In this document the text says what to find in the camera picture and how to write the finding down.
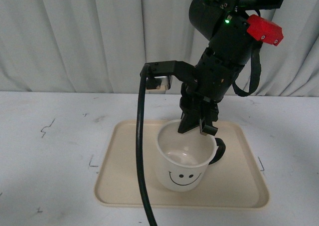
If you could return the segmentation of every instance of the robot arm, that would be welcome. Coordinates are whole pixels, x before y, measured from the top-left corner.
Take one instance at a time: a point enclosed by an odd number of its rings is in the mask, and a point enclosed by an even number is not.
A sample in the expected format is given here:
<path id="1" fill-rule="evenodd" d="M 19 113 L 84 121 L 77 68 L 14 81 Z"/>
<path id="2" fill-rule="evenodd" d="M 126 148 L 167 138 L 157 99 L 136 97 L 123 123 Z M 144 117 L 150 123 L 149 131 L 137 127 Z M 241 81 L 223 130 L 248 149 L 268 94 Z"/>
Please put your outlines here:
<path id="1" fill-rule="evenodd" d="M 215 135 L 217 104 L 233 85 L 240 96 L 253 93 L 259 84 L 259 51 L 264 43 L 277 46 L 283 39 L 281 28 L 246 10 L 279 8 L 283 0 L 193 0 L 189 8 L 192 25 L 207 38 L 208 47 L 194 67 L 182 61 L 147 63 L 147 89 L 169 89 L 171 75 L 183 82 L 178 132 L 200 126 L 201 134 Z M 236 84 L 239 73 L 251 60 L 249 92 Z"/>

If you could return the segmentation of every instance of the table surface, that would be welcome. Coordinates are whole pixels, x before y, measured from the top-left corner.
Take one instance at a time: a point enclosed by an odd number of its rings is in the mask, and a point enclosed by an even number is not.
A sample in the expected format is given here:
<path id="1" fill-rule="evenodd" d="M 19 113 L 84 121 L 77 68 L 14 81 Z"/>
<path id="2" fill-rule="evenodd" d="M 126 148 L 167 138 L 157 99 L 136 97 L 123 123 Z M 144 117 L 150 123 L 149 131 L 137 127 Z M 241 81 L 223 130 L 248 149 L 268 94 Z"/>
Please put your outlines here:
<path id="1" fill-rule="evenodd" d="M 179 95 L 146 95 L 145 119 L 178 119 Z M 109 208 L 94 185 L 114 126 L 137 95 L 0 92 L 1 226 L 148 225 L 143 208 Z M 270 191 L 260 210 L 154 209 L 158 225 L 319 225 L 319 98 L 225 96 Z"/>

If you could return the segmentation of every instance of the smiley face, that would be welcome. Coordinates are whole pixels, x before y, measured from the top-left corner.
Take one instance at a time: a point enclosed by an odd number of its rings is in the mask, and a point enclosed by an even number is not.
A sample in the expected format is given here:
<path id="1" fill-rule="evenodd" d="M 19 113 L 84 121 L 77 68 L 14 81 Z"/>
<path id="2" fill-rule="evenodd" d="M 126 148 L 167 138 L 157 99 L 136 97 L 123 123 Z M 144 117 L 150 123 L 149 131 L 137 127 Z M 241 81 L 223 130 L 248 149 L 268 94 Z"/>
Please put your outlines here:
<path id="1" fill-rule="evenodd" d="M 180 174 L 178 175 L 178 180 L 173 180 L 172 178 L 172 172 L 169 171 L 169 177 L 170 177 L 170 180 L 176 184 L 176 185 L 180 185 L 180 186 L 187 186 L 187 185 L 190 185 L 192 183 L 194 183 L 198 178 L 199 176 L 201 175 L 201 173 L 197 176 L 197 178 L 194 180 L 194 175 L 188 175 L 188 176 L 185 176 L 183 174 Z"/>

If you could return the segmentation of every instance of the beige tray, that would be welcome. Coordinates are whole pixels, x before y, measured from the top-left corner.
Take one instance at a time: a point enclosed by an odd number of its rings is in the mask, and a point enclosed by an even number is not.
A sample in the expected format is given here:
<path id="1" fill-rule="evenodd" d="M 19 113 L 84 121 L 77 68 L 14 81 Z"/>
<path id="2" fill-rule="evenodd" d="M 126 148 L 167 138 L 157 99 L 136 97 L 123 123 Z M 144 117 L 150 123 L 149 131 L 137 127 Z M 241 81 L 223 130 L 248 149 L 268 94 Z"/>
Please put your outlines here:
<path id="1" fill-rule="evenodd" d="M 152 207 L 242 208 L 265 206 L 269 192 L 239 126 L 216 122 L 216 137 L 224 140 L 226 152 L 210 165 L 200 184 L 188 192 L 173 192 L 162 186 L 153 169 L 156 135 L 166 121 L 144 121 L 144 169 Z M 114 132 L 95 185 L 95 196 L 110 207 L 142 207 L 135 161 L 136 121 L 120 122 Z"/>

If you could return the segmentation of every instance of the black mug handle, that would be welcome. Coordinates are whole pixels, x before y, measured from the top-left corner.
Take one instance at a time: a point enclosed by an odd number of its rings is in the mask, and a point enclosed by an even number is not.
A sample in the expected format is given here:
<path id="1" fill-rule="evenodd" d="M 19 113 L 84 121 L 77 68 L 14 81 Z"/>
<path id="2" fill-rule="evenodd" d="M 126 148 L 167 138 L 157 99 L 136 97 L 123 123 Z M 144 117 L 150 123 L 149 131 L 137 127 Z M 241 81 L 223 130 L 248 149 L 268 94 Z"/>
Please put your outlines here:
<path id="1" fill-rule="evenodd" d="M 222 139 L 215 138 L 215 140 L 216 140 L 218 149 L 216 151 L 215 157 L 209 162 L 209 165 L 214 164 L 217 161 L 219 161 L 221 159 L 221 157 L 223 157 L 225 150 L 226 150 L 226 145 Z"/>

